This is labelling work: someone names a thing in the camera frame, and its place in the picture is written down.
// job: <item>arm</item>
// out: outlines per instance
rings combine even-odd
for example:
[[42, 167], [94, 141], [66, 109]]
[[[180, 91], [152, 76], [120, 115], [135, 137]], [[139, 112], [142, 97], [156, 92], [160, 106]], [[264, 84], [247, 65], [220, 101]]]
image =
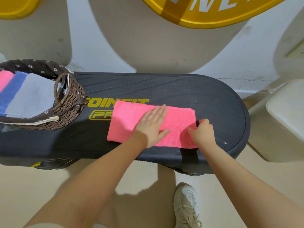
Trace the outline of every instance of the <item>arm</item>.
[[159, 133], [165, 105], [148, 111], [131, 138], [87, 166], [25, 225], [50, 222], [65, 228], [91, 228], [128, 166], [145, 148], [156, 145], [170, 130]]
[[303, 227], [304, 210], [260, 180], [215, 143], [208, 119], [188, 132], [247, 227]]

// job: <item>white wall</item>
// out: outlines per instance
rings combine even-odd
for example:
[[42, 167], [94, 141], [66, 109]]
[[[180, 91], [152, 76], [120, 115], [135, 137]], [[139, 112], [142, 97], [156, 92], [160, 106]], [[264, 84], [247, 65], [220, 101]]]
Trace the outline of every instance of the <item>white wall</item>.
[[304, 38], [303, 25], [304, 0], [210, 30], [174, 25], [142, 0], [45, 0], [28, 18], [0, 21], [0, 61], [40, 58], [74, 71], [204, 74], [245, 97], [303, 76], [303, 59], [285, 58]]

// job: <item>pink towel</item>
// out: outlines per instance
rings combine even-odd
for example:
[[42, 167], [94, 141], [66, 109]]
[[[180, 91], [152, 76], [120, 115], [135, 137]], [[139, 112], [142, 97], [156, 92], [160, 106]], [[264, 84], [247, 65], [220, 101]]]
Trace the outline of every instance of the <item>pink towel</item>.
[[13, 78], [14, 74], [7, 70], [2, 70], [0, 72], [0, 93], [6, 87], [6, 85]]
[[[117, 101], [114, 107], [112, 120], [108, 132], [108, 141], [124, 142], [132, 135], [132, 131], [154, 105]], [[163, 138], [156, 146], [170, 146], [178, 148], [197, 148], [193, 144], [187, 127], [196, 129], [195, 111], [168, 106], [168, 113], [161, 126], [161, 130], [170, 129], [171, 132]]]

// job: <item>wicker basket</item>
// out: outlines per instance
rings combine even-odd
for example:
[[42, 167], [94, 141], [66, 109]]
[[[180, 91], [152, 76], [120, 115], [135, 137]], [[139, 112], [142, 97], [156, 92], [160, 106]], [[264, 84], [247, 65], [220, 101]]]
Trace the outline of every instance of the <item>wicker basket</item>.
[[53, 107], [27, 119], [0, 116], [0, 123], [28, 130], [57, 130], [73, 122], [88, 102], [84, 89], [73, 77], [74, 72], [55, 62], [11, 60], [0, 63], [0, 70], [35, 73], [55, 80]]

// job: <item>left hand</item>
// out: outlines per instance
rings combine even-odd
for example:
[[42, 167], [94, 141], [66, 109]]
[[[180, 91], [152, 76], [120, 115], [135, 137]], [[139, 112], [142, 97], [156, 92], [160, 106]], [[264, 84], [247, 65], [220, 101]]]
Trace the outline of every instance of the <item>left hand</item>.
[[146, 138], [146, 148], [156, 145], [171, 131], [167, 129], [159, 132], [167, 111], [166, 105], [162, 105], [162, 107], [157, 106], [153, 110], [146, 112], [135, 127], [132, 136], [144, 135]]

